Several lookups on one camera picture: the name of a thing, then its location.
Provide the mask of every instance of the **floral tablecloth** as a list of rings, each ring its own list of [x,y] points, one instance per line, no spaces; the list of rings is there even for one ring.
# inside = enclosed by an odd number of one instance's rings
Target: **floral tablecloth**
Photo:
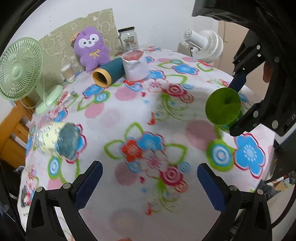
[[[205,103],[232,77],[196,59],[158,47],[144,49],[149,77],[118,80],[107,89],[81,73],[65,91],[75,98],[34,115],[27,143],[18,210],[23,227],[35,189],[60,188],[86,171],[93,160],[103,176],[80,210],[98,240],[201,240],[219,216],[196,175],[206,162],[230,185],[256,189],[268,171],[275,134],[259,125],[239,137],[219,131],[206,118]],[[239,93],[244,112],[260,98]],[[73,122],[80,130],[72,160],[45,156],[35,146],[48,121]],[[61,226],[73,240],[61,210]]]

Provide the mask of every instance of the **cotton swab container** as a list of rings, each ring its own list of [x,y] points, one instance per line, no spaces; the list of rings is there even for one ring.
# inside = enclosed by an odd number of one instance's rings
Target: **cotton swab container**
[[[72,69],[70,64],[67,64],[61,69],[62,75],[66,81],[72,81],[75,78],[75,71]]]

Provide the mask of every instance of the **stuffed animal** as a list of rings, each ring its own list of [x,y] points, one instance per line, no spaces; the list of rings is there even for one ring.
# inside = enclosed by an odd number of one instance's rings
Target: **stuffed animal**
[[[94,27],[81,31],[74,43],[74,52],[80,56],[80,64],[90,72],[110,61],[110,49],[104,45],[103,36]]]

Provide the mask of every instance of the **white electric fan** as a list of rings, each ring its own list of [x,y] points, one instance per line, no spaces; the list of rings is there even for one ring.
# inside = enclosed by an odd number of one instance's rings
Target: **white electric fan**
[[[197,48],[194,58],[205,63],[212,63],[220,57],[223,52],[223,40],[212,30],[202,30],[199,33],[187,30],[183,40]]]
[[[39,82],[43,67],[40,44],[32,38],[12,43],[0,58],[0,95],[7,100],[20,100],[36,89],[40,101],[36,114],[41,114],[60,96],[63,87],[56,85],[48,92]]]

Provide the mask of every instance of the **fan base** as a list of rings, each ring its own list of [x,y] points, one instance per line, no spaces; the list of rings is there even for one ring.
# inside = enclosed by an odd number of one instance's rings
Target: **fan base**
[[[56,85],[54,87],[51,87],[50,90],[47,92],[47,98],[46,98],[46,104],[43,101],[43,97],[41,97],[39,103],[37,104],[35,108],[35,112],[37,115],[40,115],[47,111],[47,106],[50,107],[57,98],[61,95],[63,91],[63,86]]]

